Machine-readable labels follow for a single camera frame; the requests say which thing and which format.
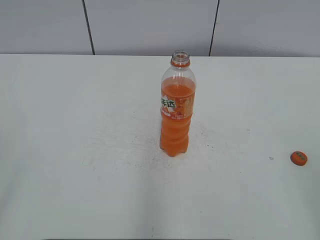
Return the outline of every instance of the bottle mouth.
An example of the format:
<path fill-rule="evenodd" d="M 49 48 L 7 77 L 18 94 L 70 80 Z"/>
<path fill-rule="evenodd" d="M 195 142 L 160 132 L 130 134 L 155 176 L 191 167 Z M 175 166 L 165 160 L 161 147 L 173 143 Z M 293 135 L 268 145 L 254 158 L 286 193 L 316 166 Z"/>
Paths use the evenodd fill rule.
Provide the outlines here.
<path fill-rule="evenodd" d="M 171 65 L 176 68 L 186 68 L 190 66 L 190 56 L 186 51 L 177 50 L 172 54 Z"/>

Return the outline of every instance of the plastic bottle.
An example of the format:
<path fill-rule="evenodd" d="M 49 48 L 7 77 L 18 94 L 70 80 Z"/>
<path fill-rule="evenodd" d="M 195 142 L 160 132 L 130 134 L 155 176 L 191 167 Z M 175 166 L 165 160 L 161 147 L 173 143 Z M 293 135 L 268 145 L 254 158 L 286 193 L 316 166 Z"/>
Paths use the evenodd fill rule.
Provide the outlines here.
<path fill-rule="evenodd" d="M 160 147 L 171 157 L 185 153 L 189 144 L 196 91 L 196 78 L 189 66 L 189 54 L 182 50 L 175 51 L 171 67 L 161 81 Z"/>

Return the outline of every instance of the orange liquid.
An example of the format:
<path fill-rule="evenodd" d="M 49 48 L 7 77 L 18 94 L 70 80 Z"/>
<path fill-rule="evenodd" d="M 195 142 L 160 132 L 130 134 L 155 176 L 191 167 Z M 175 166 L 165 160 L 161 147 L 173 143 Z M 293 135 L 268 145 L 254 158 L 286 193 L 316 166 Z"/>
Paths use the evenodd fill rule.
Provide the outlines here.
<path fill-rule="evenodd" d="M 196 84 L 186 77 L 169 77 L 161 84 L 161 90 L 172 98 L 186 98 L 195 95 Z M 182 120 L 173 120 L 161 112 L 160 147 L 171 157 L 185 153 L 189 144 L 191 115 Z"/>

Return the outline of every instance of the bottle base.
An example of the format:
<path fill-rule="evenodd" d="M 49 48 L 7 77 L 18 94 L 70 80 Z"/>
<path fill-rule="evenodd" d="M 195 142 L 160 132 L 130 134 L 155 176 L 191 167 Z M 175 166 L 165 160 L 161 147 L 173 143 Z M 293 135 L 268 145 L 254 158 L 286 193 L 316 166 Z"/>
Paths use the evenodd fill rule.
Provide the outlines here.
<path fill-rule="evenodd" d="M 169 156 L 175 157 L 178 154 L 184 154 L 187 152 L 189 144 L 189 136 L 185 138 L 183 142 L 178 144 L 165 143 L 160 139 L 160 148 Z"/>

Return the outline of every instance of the bottle label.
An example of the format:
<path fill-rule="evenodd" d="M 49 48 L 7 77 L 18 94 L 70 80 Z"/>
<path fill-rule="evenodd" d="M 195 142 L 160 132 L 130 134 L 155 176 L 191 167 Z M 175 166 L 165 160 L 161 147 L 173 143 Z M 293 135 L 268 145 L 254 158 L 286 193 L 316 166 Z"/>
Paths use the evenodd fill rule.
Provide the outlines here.
<path fill-rule="evenodd" d="M 172 120 L 183 120 L 192 115 L 195 94 L 187 97 L 171 97 L 161 91 L 161 112 Z"/>

